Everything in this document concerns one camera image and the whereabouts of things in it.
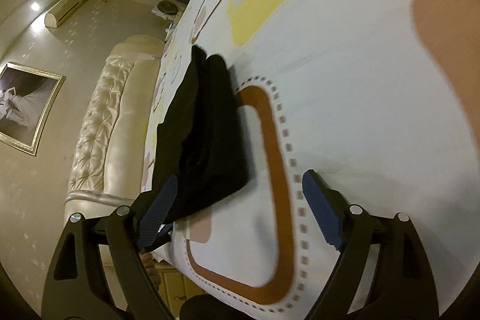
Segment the person left hand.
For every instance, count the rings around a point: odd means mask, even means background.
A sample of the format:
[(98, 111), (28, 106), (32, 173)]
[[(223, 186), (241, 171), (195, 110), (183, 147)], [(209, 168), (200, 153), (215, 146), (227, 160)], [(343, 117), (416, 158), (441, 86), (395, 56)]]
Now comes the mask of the person left hand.
[(151, 253), (141, 253), (140, 259), (146, 273), (148, 274), (155, 290), (159, 290), (161, 278), (160, 274), (155, 267), (155, 260)]

